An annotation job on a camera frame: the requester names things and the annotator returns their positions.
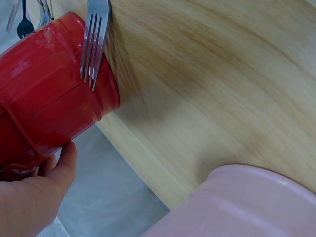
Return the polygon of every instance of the gray floor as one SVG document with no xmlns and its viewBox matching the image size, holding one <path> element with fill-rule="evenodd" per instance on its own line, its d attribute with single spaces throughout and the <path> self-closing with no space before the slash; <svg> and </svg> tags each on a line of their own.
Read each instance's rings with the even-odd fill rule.
<svg viewBox="0 0 316 237">
<path fill-rule="evenodd" d="M 16 43 L 16 27 L 5 33 L 10 0 L 0 0 L 0 53 Z M 75 140 L 76 180 L 58 217 L 40 237 L 138 237 L 169 212 L 94 126 Z"/>
</svg>

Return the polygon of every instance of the canister handle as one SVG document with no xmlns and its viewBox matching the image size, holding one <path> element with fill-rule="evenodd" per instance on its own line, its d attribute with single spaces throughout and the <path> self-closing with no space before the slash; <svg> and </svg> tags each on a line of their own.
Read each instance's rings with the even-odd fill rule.
<svg viewBox="0 0 316 237">
<path fill-rule="evenodd" d="M 31 162 L 29 165 L 20 165 L 20 164 L 9 164 L 6 167 L 4 167 L 3 171 L 11 171 L 13 169 L 19 169 L 19 170 L 31 170 L 35 167 L 37 167 L 41 160 L 42 155 L 37 147 L 37 145 L 34 143 L 34 141 L 31 139 L 31 137 L 27 134 L 27 132 L 24 130 L 22 124 L 19 122 L 18 118 L 15 116 L 12 109 L 9 107 L 8 104 L 6 104 L 3 100 L 0 100 L 0 108 L 3 108 L 3 110 L 8 115 L 9 119 L 13 123 L 13 125 L 16 127 L 17 131 L 20 133 L 21 137 L 23 137 L 26 144 L 31 148 L 31 150 L 35 154 L 35 160 Z"/>
</svg>

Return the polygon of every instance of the finger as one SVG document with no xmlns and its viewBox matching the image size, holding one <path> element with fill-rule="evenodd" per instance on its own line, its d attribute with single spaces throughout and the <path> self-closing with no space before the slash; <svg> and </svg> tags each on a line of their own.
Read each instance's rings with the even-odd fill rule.
<svg viewBox="0 0 316 237">
<path fill-rule="evenodd" d="M 38 176 L 45 176 L 48 174 L 55 166 L 57 160 L 56 155 L 50 156 L 40 167 L 38 171 Z"/>
<path fill-rule="evenodd" d="M 36 167 L 28 177 L 36 177 L 38 175 L 39 168 Z"/>
<path fill-rule="evenodd" d="M 46 177 L 53 180 L 64 196 L 75 179 L 77 150 L 73 142 L 65 145 L 55 168 Z"/>
</svg>

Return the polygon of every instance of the wooden table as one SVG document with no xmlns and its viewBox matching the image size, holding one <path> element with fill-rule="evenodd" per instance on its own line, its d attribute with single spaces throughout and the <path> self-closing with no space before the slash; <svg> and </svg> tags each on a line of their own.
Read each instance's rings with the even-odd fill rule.
<svg viewBox="0 0 316 237">
<path fill-rule="evenodd" d="M 98 126 L 168 207 L 231 163 L 316 191 L 314 3 L 112 0 L 122 105 Z M 67 11 L 86 1 L 54 1 Z"/>
</svg>

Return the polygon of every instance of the red container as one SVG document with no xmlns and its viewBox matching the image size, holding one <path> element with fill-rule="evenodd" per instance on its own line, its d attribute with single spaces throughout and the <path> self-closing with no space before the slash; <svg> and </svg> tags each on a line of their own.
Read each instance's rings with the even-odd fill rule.
<svg viewBox="0 0 316 237">
<path fill-rule="evenodd" d="M 119 91 L 104 55 L 95 91 L 80 79 L 84 28 L 67 13 L 0 56 L 2 179 L 23 178 L 118 108 Z"/>
</svg>

